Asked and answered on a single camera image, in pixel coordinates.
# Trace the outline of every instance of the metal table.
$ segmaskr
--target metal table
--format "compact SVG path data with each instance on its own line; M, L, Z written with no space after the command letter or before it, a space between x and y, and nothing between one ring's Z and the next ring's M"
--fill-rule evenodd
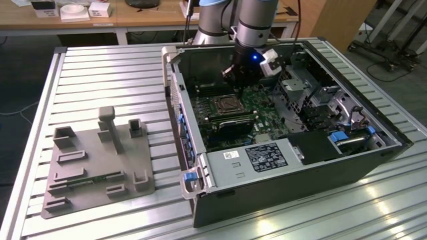
M192 228L161 80L164 44L57 49L22 155L0 239L384 239L427 237L427 129L337 50L306 38L414 142L357 183L234 219ZM140 118L149 132L153 194L51 219L42 206L51 134L97 127L101 106L116 124Z

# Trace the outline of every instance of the white box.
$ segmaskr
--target white box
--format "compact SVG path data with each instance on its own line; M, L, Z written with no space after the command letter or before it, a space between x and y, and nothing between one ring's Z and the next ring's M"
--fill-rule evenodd
M37 18L50 18L50 17L58 17L59 16L59 11L58 11L58 6L55 5L55 8L53 9L39 9L39 10L33 10Z
M108 2L92 2L88 8L88 14L90 17L109 18L112 14L110 4Z
M59 21L62 23L89 21L88 9L77 4L68 4L59 8Z
M54 3L54 1L30 1L30 5L37 18L59 16L58 5Z
M368 35L370 34L373 28L366 25L365 23L361 24L357 33L354 34L353 40L357 40L360 43L362 43L366 38Z

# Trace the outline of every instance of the aluminum slats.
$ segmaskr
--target aluminum slats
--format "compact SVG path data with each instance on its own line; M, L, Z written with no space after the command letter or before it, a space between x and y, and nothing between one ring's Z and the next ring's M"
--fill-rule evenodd
M401 111L377 86L321 40L306 38L400 131L414 142L393 161L356 183L245 216L192 228L189 203L181 198L178 161L165 110L161 46L69 48L55 88L51 124L42 141L35 180L21 229L25 239L422 239L427 237L425 128ZM101 99L89 94L101 93ZM47 220L41 219L42 192L51 155L54 127L97 128L96 111L113 105L116 124L141 118L149 132L156 192Z

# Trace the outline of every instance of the blue latch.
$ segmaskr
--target blue latch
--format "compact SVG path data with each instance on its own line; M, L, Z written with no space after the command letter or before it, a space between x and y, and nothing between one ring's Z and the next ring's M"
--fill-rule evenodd
M178 121L180 123L182 123L182 122L184 122L184 114L180 114L180 115L178 115L178 117L177 117L177 121Z
M336 132L332 132L330 139L333 143L336 143L337 141L348 139L348 136L342 131L336 131Z
M370 134L370 135L376 132L376 130L372 126L366 127L366 131L368 131L368 134Z
M184 173L184 182L189 183L198 179L196 172L185 172Z

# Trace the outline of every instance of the table leg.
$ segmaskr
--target table leg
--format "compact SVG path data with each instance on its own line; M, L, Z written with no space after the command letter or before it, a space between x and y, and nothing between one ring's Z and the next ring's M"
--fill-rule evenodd
M128 29L125 27L117 27L114 29L114 35L117 37L118 45L128 45L126 32Z
M292 37L292 33L293 33L293 30L294 30L294 27L296 27L296 22L289 22L285 25L285 27L282 29L281 36L280 36L281 39L289 39Z

